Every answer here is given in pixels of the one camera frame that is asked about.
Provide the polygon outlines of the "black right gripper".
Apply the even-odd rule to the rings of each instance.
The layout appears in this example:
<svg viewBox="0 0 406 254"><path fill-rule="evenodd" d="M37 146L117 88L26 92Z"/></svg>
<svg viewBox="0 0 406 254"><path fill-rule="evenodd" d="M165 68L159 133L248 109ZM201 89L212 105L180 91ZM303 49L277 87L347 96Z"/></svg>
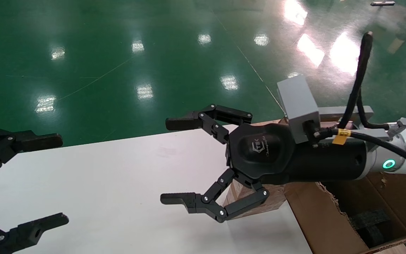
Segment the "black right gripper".
<svg viewBox="0 0 406 254"><path fill-rule="evenodd" d="M269 198L263 185L296 182L333 182L359 180L370 171L366 144L349 140L344 145L331 140L318 143L295 143L287 125L270 123L249 125L253 114L221 105L191 111L184 117L167 118L166 129L185 131L203 129L221 144L227 144L227 169L205 194L163 193L164 205L182 204L189 214L205 213L219 223L231 220ZM219 122L238 127L230 134ZM216 200L233 180L253 189L253 194L227 206Z"/></svg>

